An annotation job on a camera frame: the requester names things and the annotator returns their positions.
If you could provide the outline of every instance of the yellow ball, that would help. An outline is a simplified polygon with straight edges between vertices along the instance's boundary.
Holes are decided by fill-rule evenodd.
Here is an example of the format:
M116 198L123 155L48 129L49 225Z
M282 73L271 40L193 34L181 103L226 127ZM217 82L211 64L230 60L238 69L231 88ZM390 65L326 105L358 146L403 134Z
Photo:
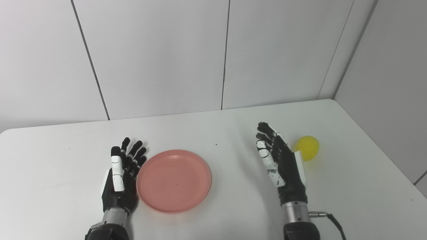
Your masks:
M319 151L319 141L312 136L303 136L296 143L295 151L301 151L304 161L311 160Z

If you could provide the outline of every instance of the pink plate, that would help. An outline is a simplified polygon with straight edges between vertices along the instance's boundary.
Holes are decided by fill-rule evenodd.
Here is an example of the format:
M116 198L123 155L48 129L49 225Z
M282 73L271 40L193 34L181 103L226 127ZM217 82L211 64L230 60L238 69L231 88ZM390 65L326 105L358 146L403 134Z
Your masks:
M185 150L169 150L144 163L136 188L141 200L150 208L177 214L201 203L211 182L211 171L201 157Z

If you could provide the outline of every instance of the table surface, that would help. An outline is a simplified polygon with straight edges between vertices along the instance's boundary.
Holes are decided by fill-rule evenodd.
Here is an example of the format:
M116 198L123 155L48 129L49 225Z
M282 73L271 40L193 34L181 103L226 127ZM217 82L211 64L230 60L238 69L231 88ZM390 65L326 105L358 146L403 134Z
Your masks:
M125 120L10 129L0 135L2 239L83 239L102 218L100 189L110 148L141 139L147 156L185 149L206 160L212 187L181 214L140 202L129 221L135 240L283 239L283 210L255 147L258 122L293 145L315 136L304 162L309 209L333 213L351 239L425 239L427 199L333 100ZM322 239L339 240L328 219Z

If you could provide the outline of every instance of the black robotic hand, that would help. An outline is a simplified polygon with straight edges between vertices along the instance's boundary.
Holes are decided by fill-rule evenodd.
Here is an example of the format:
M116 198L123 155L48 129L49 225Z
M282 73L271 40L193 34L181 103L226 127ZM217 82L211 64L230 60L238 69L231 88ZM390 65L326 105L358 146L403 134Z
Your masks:
M129 240L125 224L137 206L136 177L147 160L144 156L147 149L142 147L142 141L136 142L126 154L129 143L130 139L125 138L121 148L111 148L113 167L108 172L102 193L104 217L102 222L89 229L85 240Z
M320 240L307 208L301 154L292 152L280 134L267 123L259 123L258 131L258 152L277 186L280 204L285 209L285 240Z
M115 191L113 182L113 170L110 168L107 182L105 183L102 193L103 210L117 206L126 210L129 215L136 208L138 196L136 193L136 177L138 176L141 166L147 160L144 154L147 152L142 147L142 141L136 142L129 154L126 154L127 147L130 143L129 138L125 138L122 147L114 146L111 148L111 156L120 156L123 168L123 186L124 191Z

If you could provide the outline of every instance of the metal wrist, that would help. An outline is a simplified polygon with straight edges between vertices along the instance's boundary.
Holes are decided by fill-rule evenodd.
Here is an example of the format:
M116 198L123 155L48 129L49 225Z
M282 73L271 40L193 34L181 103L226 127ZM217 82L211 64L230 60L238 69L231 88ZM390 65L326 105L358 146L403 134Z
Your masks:
M282 204L285 210L285 223L290 222L310 222L308 207L306 202L293 201Z
M124 208L111 207L105 210L101 224L113 223L124 227L127 218L128 214Z

